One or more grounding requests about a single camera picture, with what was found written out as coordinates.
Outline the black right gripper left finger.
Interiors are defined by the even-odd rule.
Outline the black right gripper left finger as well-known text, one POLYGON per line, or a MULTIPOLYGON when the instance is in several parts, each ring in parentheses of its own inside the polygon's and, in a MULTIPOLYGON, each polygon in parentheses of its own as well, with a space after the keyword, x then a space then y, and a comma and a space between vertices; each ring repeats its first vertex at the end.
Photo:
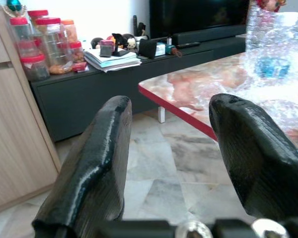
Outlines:
POLYGON ((32 222, 37 238, 94 238, 104 221, 119 220, 132 125, 126 96, 109 99, 71 148, 32 222))

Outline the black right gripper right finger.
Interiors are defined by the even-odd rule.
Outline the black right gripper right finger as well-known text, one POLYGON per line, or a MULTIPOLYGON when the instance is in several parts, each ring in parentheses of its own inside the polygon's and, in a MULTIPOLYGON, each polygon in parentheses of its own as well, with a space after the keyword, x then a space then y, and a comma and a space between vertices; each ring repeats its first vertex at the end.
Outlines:
POLYGON ((209 118, 246 213, 298 217, 298 148, 273 119, 253 102, 224 93, 211 97, 209 118))

